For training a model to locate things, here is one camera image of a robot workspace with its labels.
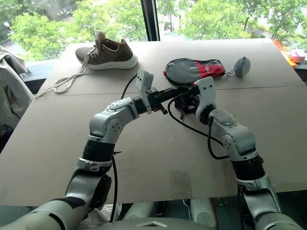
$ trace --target shoe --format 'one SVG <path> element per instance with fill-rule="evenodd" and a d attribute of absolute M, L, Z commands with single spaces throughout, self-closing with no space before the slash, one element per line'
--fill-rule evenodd
<path fill-rule="evenodd" d="M 95 43 L 94 48 L 82 47 L 75 52 L 78 61 L 82 64 L 86 54 L 89 53 L 87 66 L 90 69 L 131 69 L 138 62 L 138 58 L 124 39 L 121 42 L 115 42 L 107 39 L 104 33 L 98 32 Z"/>

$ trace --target floor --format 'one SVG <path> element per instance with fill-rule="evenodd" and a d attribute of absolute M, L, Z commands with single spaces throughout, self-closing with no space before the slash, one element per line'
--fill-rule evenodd
<path fill-rule="evenodd" d="M 283 213 L 307 229 L 307 190 L 279 193 Z M 236 197 L 214 198 L 218 230 L 239 230 L 239 209 Z M 9 224 L 33 210 L 30 207 L 0 207 L 0 226 Z M 165 217 L 189 219 L 182 200 L 168 201 Z"/>

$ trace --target table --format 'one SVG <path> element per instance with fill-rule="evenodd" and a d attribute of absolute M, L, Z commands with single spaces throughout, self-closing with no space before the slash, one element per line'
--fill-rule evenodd
<path fill-rule="evenodd" d="M 78 70 L 80 64 L 71 54 L 77 46 L 80 44 L 67 48 L 42 91 Z M 139 57 L 139 66 L 155 74 L 153 85 L 159 90 L 171 86 L 161 73 L 174 58 L 218 58 L 229 70 L 242 55 L 251 58 L 252 69 L 245 78 L 215 81 L 217 105 L 252 130 L 277 192 L 307 189 L 302 173 L 307 150 L 307 89 L 273 43 L 249 39 L 130 43 L 130 47 Z M 263 55 L 264 50 L 270 57 Z M 91 117 L 118 100 L 136 71 L 136 67 L 91 71 L 76 80 L 68 93 L 51 92 L 32 102 L 0 155 L 0 205 L 38 206 L 63 196 L 82 155 Z M 131 86 L 128 96 L 136 96 L 135 92 Z M 185 117 L 185 122 L 207 131 L 194 116 Z M 214 143 L 213 149 L 216 155 L 224 154 Z M 231 163 L 212 159 L 206 139 L 161 112 L 143 114 L 128 124 L 115 150 L 123 151 L 116 155 L 119 203 L 236 194 Z M 113 187 L 107 203 L 112 199 Z"/>

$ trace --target white cloth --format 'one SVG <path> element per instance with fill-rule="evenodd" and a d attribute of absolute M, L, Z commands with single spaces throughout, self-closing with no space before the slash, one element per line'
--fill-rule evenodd
<path fill-rule="evenodd" d="M 6 133 L 7 127 L 16 128 L 34 99 L 18 75 L 25 72 L 25 65 L 20 64 L 15 56 L 0 53 L 0 137 Z"/>

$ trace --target shoelace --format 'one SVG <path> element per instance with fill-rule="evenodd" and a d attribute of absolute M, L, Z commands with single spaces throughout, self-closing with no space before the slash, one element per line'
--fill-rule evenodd
<path fill-rule="evenodd" d="M 86 71 L 87 71 L 87 67 L 88 67 L 88 61 L 90 59 L 90 55 L 91 53 L 95 50 L 95 46 L 86 53 L 85 57 L 84 57 L 84 61 L 83 61 L 83 64 L 82 64 L 82 67 L 81 69 L 79 70 L 78 73 L 70 76 L 70 77 L 67 77 L 67 78 L 62 78 L 60 80 L 58 80 L 54 86 L 48 88 L 47 90 L 45 90 L 43 93 L 41 93 L 40 95 L 37 95 L 35 98 L 40 98 L 41 96 L 45 95 L 46 93 L 50 92 L 52 89 L 55 93 L 57 94 L 63 94 L 65 92 L 67 92 L 71 86 L 72 86 L 72 83 L 75 81 L 76 78 L 80 77 L 80 76 L 83 76 L 84 74 L 86 74 Z M 66 83 L 66 82 L 69 82 L 68 86 L 62 90 L 62 91 L 57 91 L 57 88 L 59 86 L 61 86 L 62 84 Z"/>

